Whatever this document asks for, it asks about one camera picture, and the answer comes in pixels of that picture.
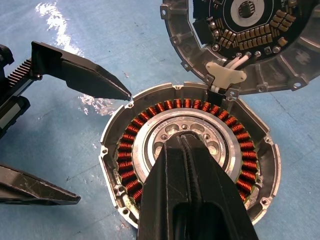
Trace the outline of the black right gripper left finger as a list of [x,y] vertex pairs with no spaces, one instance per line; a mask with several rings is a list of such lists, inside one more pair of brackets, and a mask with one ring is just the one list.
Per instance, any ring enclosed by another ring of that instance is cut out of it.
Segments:
[[198,205],[196,134],[167,140],[143,184],[136,240],[192,240]]

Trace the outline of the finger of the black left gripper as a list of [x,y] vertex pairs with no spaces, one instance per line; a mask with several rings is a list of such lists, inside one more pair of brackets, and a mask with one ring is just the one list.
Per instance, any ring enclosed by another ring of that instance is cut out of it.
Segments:
[[43,42],[31,42],[31,69],[36,75],[50,75],[68,88],[94,98],[129,101],[131,92],[100,65]]
[[0,164],[0,205],[76,205],[81,197],[30,173]]

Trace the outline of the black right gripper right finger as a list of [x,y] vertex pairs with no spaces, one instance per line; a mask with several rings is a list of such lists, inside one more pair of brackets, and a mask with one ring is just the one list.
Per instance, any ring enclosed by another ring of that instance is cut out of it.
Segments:
[[238,189],[200,138],[183,135],[188,240],[259,240]]

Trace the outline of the silver spoked rotor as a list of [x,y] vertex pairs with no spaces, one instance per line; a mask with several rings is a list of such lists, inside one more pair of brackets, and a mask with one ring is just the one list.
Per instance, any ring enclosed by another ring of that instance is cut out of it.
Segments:
[[138,131],[132,160],[137,178],[144,182],[164,143],[174,134],[191,131],[205,144],[211,156],[236,182],[242,167],[242,152],[232,130],[218,117],[194,108],[166,110],[153,116]]

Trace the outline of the silver motor lid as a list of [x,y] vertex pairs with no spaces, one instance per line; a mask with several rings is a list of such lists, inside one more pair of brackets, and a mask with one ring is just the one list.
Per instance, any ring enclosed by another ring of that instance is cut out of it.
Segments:
[[[162,0],[160,14],[182,66],[213,92],[296,91],[320,76],[320,0]],[[208,62],[247,78],[216,87]]]

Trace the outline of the silver motor housing copper coils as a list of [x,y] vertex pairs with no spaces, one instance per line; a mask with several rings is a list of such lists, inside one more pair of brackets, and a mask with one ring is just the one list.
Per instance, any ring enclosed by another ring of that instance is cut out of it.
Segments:
[[268,126],[241,100],[209,91],[207,85],[185,82],[161,84],[135,95],[108,121],[100,143],[99,161],[113,206],[138,227],[144,182],[134,170],[135,137],[152,117],[173,109],[197,109],[218,117],[235,135],[242,166],[234,181],[253,224],[267,212],[281,179],[281,157]]

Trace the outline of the blue plastic table cover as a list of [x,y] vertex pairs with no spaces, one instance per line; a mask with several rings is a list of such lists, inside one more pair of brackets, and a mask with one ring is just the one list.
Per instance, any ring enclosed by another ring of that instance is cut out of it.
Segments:
[[[197,78],[181,66],[160,16],[162,0],[0,0],[0,44],[10,73],[32,41],[87,58],[137,94]],[[0,163],[81,196],[76,205],[0,205],[0,240],[135,240],[114,208],[99,163],[100,138],[118,100],[94,99],[44,76],[30,108],[0,139]],[[270,127],[281,182],[255,225],[260,240],[320,240],[320,77],[297,91],[244,95]]]

